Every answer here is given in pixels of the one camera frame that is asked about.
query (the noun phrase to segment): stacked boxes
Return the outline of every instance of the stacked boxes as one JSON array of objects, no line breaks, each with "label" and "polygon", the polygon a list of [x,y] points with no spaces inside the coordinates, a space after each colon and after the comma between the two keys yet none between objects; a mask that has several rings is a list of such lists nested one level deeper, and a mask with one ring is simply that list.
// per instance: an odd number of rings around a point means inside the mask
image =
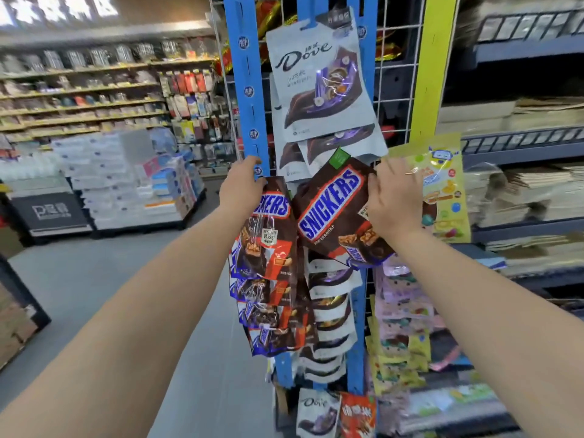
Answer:
[{"label": "stacked boxes", "polygon": [[98,229],[181,221],[196,201],[193,185],[202,183],[191,178],[186,154],[157,155],[146,130],[81,135],[52,146]]},{"label": "stacked boxes", "polygon": [[37,325],[0,284],[0,368],[18,353],[36,329]]}]

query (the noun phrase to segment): aisle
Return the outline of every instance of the aisle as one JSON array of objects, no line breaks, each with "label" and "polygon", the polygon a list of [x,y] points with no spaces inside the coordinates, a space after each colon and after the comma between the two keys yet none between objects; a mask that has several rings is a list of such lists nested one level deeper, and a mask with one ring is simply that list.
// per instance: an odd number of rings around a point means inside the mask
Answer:
[{"label": "aisle", "polygon": [[[195,221],[218,205],[220,182],[206,184],[207,200]],[[28,249],[12,258],[12,266],[53,323],[0,373],[0,411],[127,279],[180,233],[76,239]],[[227,289],[225,268],[179,361],[149,438],[275,436],[272,393],[264,383],[266,360],[250,356]]]}]

